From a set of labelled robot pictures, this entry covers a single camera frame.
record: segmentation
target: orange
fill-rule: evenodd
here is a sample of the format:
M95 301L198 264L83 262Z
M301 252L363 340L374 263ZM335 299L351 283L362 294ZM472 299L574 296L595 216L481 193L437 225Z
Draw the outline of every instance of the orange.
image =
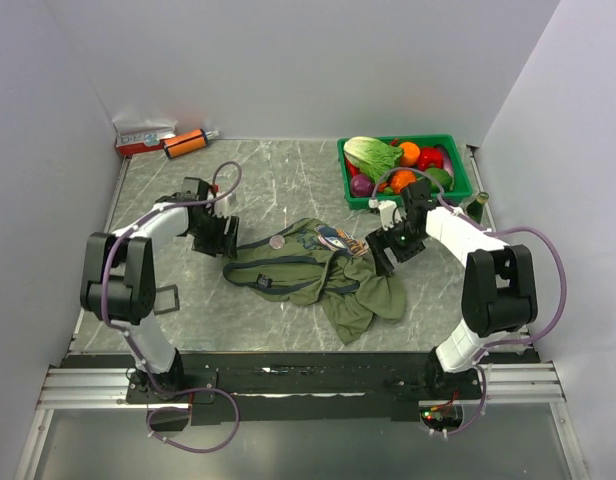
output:
M404 150L404 154L399 160L399 165L402 167L414 167L417 164L417 159L421 153L416 143L404 142L399 145Z

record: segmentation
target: red onion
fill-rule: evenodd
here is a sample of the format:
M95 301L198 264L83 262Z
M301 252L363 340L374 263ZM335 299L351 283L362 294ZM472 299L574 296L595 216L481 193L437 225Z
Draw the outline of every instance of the red onion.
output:
M446 170L452 176L452 178L455 178L455 169L452 168L452 160L450 160L450 154L448 153L448 150L446 150L446 147L444 147L443 145L435 145L435 148L441 152L441 156L444 159L444 164L442 168Z
M369 197L374 188L375 184L363 173L355 175L350 180L350 193L353 197Z

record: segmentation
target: white panel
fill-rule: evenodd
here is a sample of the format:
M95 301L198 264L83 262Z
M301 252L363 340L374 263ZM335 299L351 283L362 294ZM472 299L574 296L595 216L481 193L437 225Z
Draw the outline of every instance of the white panel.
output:
M79 312L86 238L119 159L114 129L43 2L0 2L0 480Z
M566 312L539 347L555 360L592 477L616 479L616 0L562 0L479 163L497 225L537 226L563 256ZM523 241L542 324L557 276L541 245Z
M558 0L48 0L117 128L479 145Z

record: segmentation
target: cable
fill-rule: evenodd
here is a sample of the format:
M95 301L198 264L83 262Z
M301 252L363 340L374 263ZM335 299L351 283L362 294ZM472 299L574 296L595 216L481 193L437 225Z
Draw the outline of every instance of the cable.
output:
M148 417L146 418L146 425L150 432L149 436L154 436L155 438L161 440L164 443L167 443L168 445L172 445L173 447L179 448L181 450L185 450L187 452L192 452L192 453L216 452L220 448L223 448L226 445L228 445L228 443L230 443L230 441L234 438L235 434L237 433L237 430L239 429L239 407L237 406L237 402L235 402L235 400L232 398L232 396L229 393L223 390L220 390L218 388L196 387L196 388L188 388L185 390L180 390L177 392L168 392L164 390L163 388L161 388L161 386L159 385L159 382L157 382L157 379L155 378L155 375L150 367L150 364L146 360L146 357L143 355L143 353L141 352L141 350L139 349L139 347L133 340L132 336L130 335L130 331L122 327L121 325L113 324L112 321L110 320L110 316L108 314L108 283L110 280L110 271L112 270L112 264L113 264L115 255L117 254L117 251L119 250L119 247L121 246L121 244L126 238L130 237L136 230L138 230L143 225L145 225L149 220L153 219L157 215L160 215L162 212L166 210L172 210L173 208L198 207L198 206L203 206L203 205L211 205L221 200L222 198L226 198L228 195L230 195L235 190L235 188L237 188L237 185L239 185L239 183L241 182L241 175L242 175L241 165L239 165L237 162L232 161L232 160L224 162L215 171L213 175L213 179L216 180L219 172L223 168L227 167L228 165L234 165L235 167L237 167L237 180L235 180L235 182L232 184L232 186L228 190L226 190L226 192L210 200L198 200L195 202L173 203L170 205L165 205L162 208L159 208L157 210L151 210L150 212L140 217L133 225L131 225L121 235L119 235L119 237L117 237L115 242L112 244L110 251L108 252L108 257L106 258L106 263L104 264L104 271L103 271L103 276L102 276L102 281L101 281L101 318L107 327L112 328L114 330L118 330L119 332L123 334L124 338L126 339L126 342L128 343L128 346L130 347L132 352L135 354L135 357L143 365L146 371L146 375L150 379L150 383L152 383L152 386L155 389L155 391L157 391L158 393L162 395L168 395L168 396L212 392L212 393L218 393L219 395L223 395L224 397L228 398L228 400L230 400L230 403L235 411L235 422L234 422L233 428L230 434L228 435L228 437L226 437L226 439L223 442L221 442L219 445L212 447L212 448L204 449L204 448L187 447L185 445L182 445L173 440L170 440L169 438L166 438L163 435L155 432L152 429L152 426L150 425L150 420L159 411L180 412L180 411L188 411L188 409L177 408L177 407L163 407L163 408L159 408L157 410L152 411L148 415Z
M392 224L393 224L393 225L397 225L397 220L396 220L396 219L397 219L397 210L399 210L399 208L397 208L397 207L396 207L396 208L392 211Z
M430 407L430 411L431 412L442 412L442 411L449 411L453 404L455 403L455 401L459 398L459 390L455 390L452 394L452 398L447 401L446 403L442 403L441 405L434 405L433 407Z
M486 405L486 398L488 397L488 387L486 385L486 372L484 371L483 367L481 365L473 365L473 368L475 370L477 370L477 372L479 372L479 374L481 375L481 398L479 399L479 405L477 405L477 410L475 410L475 413L472 415L472 417L470 417L470 420L468 420L465 423L462 423L459 428L457 428L456 430L452 430L452 431L443 431L443 432L437 432L435 430L429 430L431 432L431 435L437 436L437 437L446 437L447 435L457 435L458 433L463 432L464 430L466 430L468 427L470 427L470 425L472 425L475 420L477 420L477 418L481 415L481 412L484 410L484 406Z
M456 213L457 210L455 209L455 207L453 207L452 205L450 205L448 202L446 202L446 200L444 199L443 195L444 193L446 193L446 190L444 190L444 187L441 186L441 183L439 183L439 181L434 178L433 176L427 174L426 172L422 172L421 170L417 170L416 168L409 168L409 167L397 167L397 168L393 168L391 170L388 170L386 172L384 172L384 174L379 177L379 180L377 180L377 183L375 183L375 188L373 188L372 190L372 195L370 196L371 200L376 200L377 199L377 190L379 189L379 185L381 185L383 183L383 181L388 178L390 175L392 175L395 172L398 172L400 170L405 170L408 172L413 172L416 173L418 175L421 175L423 177L426 177L428 180L430 180L432 183L434 183L437 188L439 189L439 193L437 194L437 200L439 201L439 203L446 208L446 210L452 212L452 213ZM470 223L473 227L475 227L476 229L480 230L480 231L485 231L486 228L482 225L480 225L479 223L475 222L472 218L470 218L467 215L464 215L463 213L459 213L459 216L467 221L468 223Z
M128 372L130 372L130 370L136 370L135 367L128 367L126 369L126 373L124 373L124 375L126 376L126 380L128 380L129 382L132 382L132 378L130 378L130 376L128 375Z
M550 322L548 322L548 325L546 325L539 333L531 335L528 338L518 338L518 339L513 339L513 340L498 340L495 342L487 343L481 348L481 350L479 350L479 352L475 356L475 361L479 361L479 359L481 359L481 357L483 357L486 354L488 349L498 346L498 345L528 345L530 343L535 343L537 340L541 340L546 335L548 335L550 332L552 332L552 330L557 326L557 323L559 323L559 320L561 319L564 313L564 309L566 307L566 298L568 297L568 284L566 281L566 270L564 269L564 264L561 260L561 256L559 255L559 252L557 251L557 248L550 241L550 239L543 232L533 227L516 227L516 228L511 228L508 230L503 230L500 232L489 232L489 233L486 233L486 235L490 237L500 237L503 235L509 235L509 234L518 233L518 232L526 232L526 233L531 233L535 235L542 242L544 242L546 247L548 247L548 250L550 250L550 253L552 254L552 258L555 261L555 265L557 266L557 273L559 274L559 303L557 305L557 310L555 311L555 314L552 317L552 320L550 320Z

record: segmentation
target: orange tube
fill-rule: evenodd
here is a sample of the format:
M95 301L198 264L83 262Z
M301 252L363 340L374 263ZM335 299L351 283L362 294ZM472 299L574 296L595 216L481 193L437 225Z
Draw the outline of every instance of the orange tube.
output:
M168 158L175 158L194 152L208 145L206 132L201 128L164 140L164 152Z

